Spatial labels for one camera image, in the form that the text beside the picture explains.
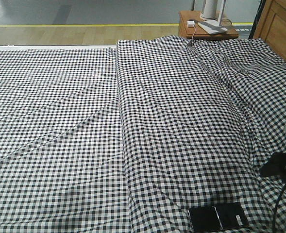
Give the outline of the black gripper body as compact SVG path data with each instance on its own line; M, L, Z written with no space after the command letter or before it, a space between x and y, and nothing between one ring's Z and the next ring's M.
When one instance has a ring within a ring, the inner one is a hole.
M275 152L259 169L259 173L261 177L279 176L286 181L286 152Z

